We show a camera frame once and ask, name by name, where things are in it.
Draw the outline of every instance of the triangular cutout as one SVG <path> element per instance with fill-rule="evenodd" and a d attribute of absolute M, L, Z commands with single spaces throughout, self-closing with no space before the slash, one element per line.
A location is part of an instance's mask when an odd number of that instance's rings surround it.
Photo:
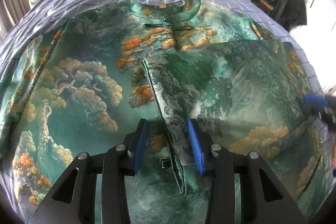
<path fill-rule="evenodd" d="M 276 188 L 274 183 L 266 174 L 265 170 L 259 169 L 259 175 L 261 179 L 262 190 L 264 193 L 264 199 L 266 202 L 272 202 L 275 200 L 280 200 L 283 198 L 283 195 L 280 191 Z"/>
<path fill-rule="evenodd" d="M 72 170 L 67 179 L 63 182 L 58 191 L 54 194 L 53 200 L 61 201 L 64 203 L 71 203 L 72 197 L 74 195 L 77 175 L 78 175 L 78 169 L 75 168 Z"/>

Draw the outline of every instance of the silver bolt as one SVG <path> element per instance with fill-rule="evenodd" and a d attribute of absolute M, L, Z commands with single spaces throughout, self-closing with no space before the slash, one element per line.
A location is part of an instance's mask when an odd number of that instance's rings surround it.
<path fill-rule="evenodd" d="M 116 149 L 117 151 L 123 151 L 123 150 L 125 150 L 125 148 L 126 148 L 126 145 L 124 145 L 123 143 L 118 144 L 118 145 L 115 147 L 115 149 Z"/>
<path fill-rule="evenodd" d="M 250 157 L 252 159 L 257 159 L 257 158 L 259 158 L 259 154 L 257 152 L 252 151 L 252 152 L 250 152 Z"/>
<path fill-rule="evenodd" d="M 219 144 L 217 144 L 217 143 L 214 143 L 213 145 L 211 145 L 211 149 L 213 151 L 219 151 L 219 150 L 221 150 L 221 148 L 222 147 Z"/>
<path fill-rule="evenodd" d="M 85 152 L 79 153 L 78 158 L 79 158 L 80 160 L 84 160 L 84 159 L 86 159 L 86 158 L 87 158 L 87 153 L 85 153 Z"/>

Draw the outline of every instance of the curtain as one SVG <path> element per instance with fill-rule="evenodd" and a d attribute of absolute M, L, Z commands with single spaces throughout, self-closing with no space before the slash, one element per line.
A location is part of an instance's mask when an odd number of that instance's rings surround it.
<path fill-rule="evenodd" d="M 15 26 L 28 11 L 28 0 L 0 0 L 0 15 L 6 32 Z"/>

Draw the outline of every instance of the wrinkled fabric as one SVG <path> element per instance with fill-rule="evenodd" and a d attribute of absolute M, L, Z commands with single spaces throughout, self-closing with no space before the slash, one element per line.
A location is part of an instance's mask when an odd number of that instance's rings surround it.
<path fill-rule="evenodd" d="M 0 112 L 1 154 L 12 162 L 11 183 L 24 220 L 76 155 L 106 152 L 145 118 L 150 125 L 144 164 L 136 178 L 126 179 L 131 218 L 203 222 L 210 180 L 200 178 L 192 162 L 182 167 L 173 153 L 141 62 L 183 50 L 184 43 L 199 47 L 266 37 L 273 35 L 247 16 L 204 0 L 166 8 L 127 0 L 84 12 L 36 37 L 20 58 Z M 172 159 L 173 171 L 161 171 L 161 158 Z"/>
<path fill-rule="evenodd" d="M 194 162 L 186 130 L 187 120 L 194 118 L 214 143 L 229 151 L 257 151 L 306 220 L 313 217 L 332 189 L 333 176 L 326 174 L 331 165 L 320 129 L 299 106 L 298 97 L 311 92 L 311 86 L 290 43 L 208 44 L 149 57 L 143 64 L 180 165 Z M 183 168 L 176 174 L 184 182 Z M 238 181 L 236 189 L 239 198 Z"/>

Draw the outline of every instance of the dark clothing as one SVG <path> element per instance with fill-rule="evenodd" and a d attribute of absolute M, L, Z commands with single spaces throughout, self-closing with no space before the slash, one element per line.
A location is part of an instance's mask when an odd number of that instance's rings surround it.
<path fill-rule="evenodd" d="M 305 0 L 274 0 L 269 16 L 287 31 L 299 25 L 307 25 Z"/>

